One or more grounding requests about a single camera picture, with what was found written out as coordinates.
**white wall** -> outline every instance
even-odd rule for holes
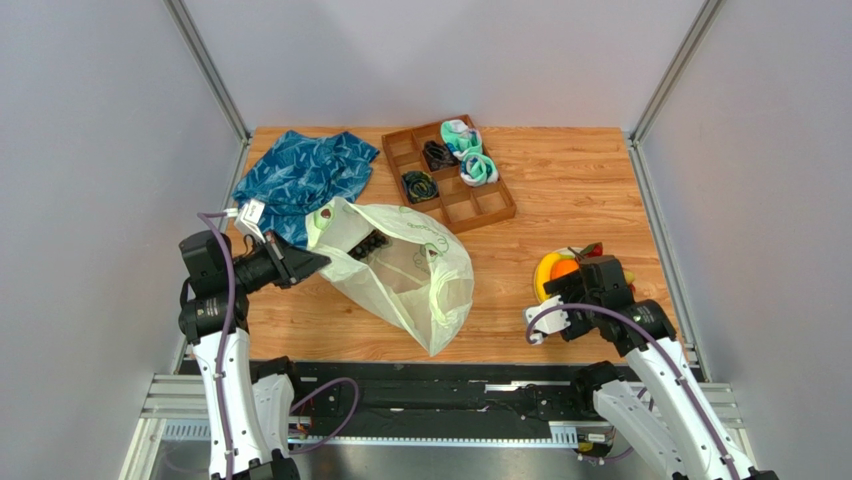
[[[0,6],[0,477],[116,478],[239,151],[160,0]]]
[[[848,478],[852,4],[731,0],[645,146],[715,377],[781,478]]]
[[[250,128],[633,128],[701,0],[186,0]]]

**wooden table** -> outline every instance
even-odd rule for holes
[[[246,171],[289,128],[258,128]],[[381,136],[399,128],[295,128],[308,136],[349,130],[381,148]],[[476,287],[470,316],[444,351],[430,358],[404,330],[368,313],[314,275],[291,290],[268,286],[250,297],[251,357],[294,360],[591,363],[620,361],[593,331],[572,343],[524,340],[521,311],[536,303],[533,271],[546,253],[602,241],[636,273],[636,298],[654,298],[669,317],[669,299],[624,139],[615,128],[483,128],[485,144],[518,205],[505,222],[458,238],[473,261]],[[387,158],[358,203],[400,204]],[[233,226],[235,253],[243,240]]]

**blue patterned fabric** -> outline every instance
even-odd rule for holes
[[[288,242],[305,246],[305,215],[335,196],[354,202],[378,154],[349,132],[310,138],[290,130],[240,180],[233,197],[240,206],[252,198],[265,202],[261,231],[274,229]]]

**plastic bag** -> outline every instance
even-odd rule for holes
[[[308,250],[331,258],[320,274],[358,305],[405,329],[430,356],[444,349],[473,305],[473,268],[461,242],[432,217],[396,205],[335,197],[306,218]],[[347,252],[373,230],[387,245]]]

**banana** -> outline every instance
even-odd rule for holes
[[[535,269],[535,278],[533,279],[535,285],[535,296],[538,299],[538,303],[550,298],[550,295],[544,293],[544,284],[550,281],[550,270],[553,268],[553,265],[563,258],[565,257],[563,257],[559,252],[551,252],[545,255],[544,258],[538,262],[538,267]]]

